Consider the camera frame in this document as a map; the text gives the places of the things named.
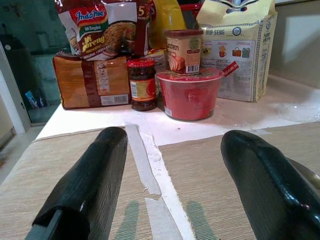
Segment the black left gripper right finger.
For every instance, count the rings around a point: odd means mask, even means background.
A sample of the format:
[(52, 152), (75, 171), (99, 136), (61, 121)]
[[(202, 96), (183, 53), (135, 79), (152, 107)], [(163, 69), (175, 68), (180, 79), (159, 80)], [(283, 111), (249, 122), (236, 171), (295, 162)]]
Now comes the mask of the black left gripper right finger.
[(220, 150), (258, 240), (320, 238), (320, 192), (278, 148), (231, 130)]

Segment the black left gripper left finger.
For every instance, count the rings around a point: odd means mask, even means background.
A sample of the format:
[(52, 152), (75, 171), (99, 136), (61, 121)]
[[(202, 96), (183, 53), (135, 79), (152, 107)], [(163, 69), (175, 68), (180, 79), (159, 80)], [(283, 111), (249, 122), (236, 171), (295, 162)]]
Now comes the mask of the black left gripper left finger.
[(121, 188), (128, 135), (103, 129), (58, 181), (33, 220), (28, 240), (106, 240)]

